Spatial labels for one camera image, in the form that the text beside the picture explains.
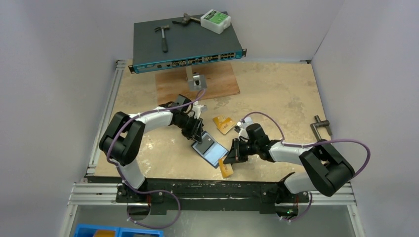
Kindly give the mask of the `blue leather card holder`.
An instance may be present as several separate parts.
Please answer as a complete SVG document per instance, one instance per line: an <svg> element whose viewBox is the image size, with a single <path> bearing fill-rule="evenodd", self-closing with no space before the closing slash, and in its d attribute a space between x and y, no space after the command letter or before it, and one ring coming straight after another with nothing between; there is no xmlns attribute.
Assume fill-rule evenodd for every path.
<svg viewBox="0 0 419 237"><path fill-rule="evenodd" d="M203 137L205 137L206 135L210 136L209 133L207 133L206 131L203 132ZM197 142L194 142L191 147L192 149L200 156L202 157L208 164L210 164L212 167L214 168L218 168L218 160L222 159L223 157L225 157L228 153L227 149L222 146L220 143L218 143L217 141L215 141L215 139L210 136L213 140L214 140L214 144L205 152L204 155L201 155L199 153L197 153L197 151L195 150L195 145L197 144Z"/></svg>

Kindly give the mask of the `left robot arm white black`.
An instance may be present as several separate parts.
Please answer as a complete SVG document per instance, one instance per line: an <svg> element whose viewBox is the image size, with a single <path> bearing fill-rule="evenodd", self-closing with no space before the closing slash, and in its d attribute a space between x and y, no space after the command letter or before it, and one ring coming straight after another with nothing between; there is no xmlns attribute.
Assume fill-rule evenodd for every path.
<svg viewBox="0 0 419 237"><path fill-rule="evenodd" d="M157 128L177 126L188 140L202 143L203 120L206 110L198 100L178 95L175 101L160 104L155 109L137 114L114 114L99 142L99 149L106 160L113 164L128 189L128 196L135 202L146 199L151 193L147 181L136 161L143 135Z"/></svg>

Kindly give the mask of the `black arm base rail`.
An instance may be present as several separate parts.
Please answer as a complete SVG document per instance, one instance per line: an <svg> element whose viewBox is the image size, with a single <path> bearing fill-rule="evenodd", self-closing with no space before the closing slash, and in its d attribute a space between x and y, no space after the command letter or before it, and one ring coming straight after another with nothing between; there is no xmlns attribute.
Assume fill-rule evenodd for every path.
<svg viewBox="0 0 419 237"><path fill-rule="evenodd" d="M306 204L308 195L287 194L277 182L212 181L147 178L149 194L138 194L125 184L117 186L116 202L151 205L152 215L169 210L257 211L260 214L286 215L281 204L295 207Z"/></svg>

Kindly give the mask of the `single gold credit card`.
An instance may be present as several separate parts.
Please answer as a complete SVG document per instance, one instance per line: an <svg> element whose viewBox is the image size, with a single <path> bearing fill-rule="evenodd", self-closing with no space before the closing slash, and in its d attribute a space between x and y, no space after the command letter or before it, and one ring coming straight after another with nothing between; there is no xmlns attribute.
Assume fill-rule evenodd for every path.
<svg viewBox="0 0 419 237"><path fill-rule="evenodd" d="M218 160L219 169L222 178L228 178L234 174L231 164L224 164L224 158Z"/></svg>

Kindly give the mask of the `single black credit card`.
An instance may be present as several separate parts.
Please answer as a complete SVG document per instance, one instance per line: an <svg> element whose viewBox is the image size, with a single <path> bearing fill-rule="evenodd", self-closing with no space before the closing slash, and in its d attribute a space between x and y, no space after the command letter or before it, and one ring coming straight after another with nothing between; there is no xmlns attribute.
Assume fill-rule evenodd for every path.
<svg viewBox="0 0 419 237"><path fill-rule="evenodd" d="M206 135L202 138L202 143L197 143L194 148L197 153L204 155L213 144L214 140L210 136Z"/></svg>

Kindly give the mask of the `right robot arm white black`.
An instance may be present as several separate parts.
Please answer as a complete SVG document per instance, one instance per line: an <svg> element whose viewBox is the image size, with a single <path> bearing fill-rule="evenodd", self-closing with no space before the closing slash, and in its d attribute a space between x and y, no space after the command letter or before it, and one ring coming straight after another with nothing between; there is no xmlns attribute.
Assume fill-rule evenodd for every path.
<svg viewBox="0 0 419 237"><path fill-rule="evenodd" d="M257 155L264 161L293 163L304 168L303 172L291 172L280 180L277 194L284 201L303 191L318 191L331 197L355 176L352 165L332 144L291 145L271 140L259 123L241 128L239 135L232 140L224 164L246 162L249 156Z"/></svg>

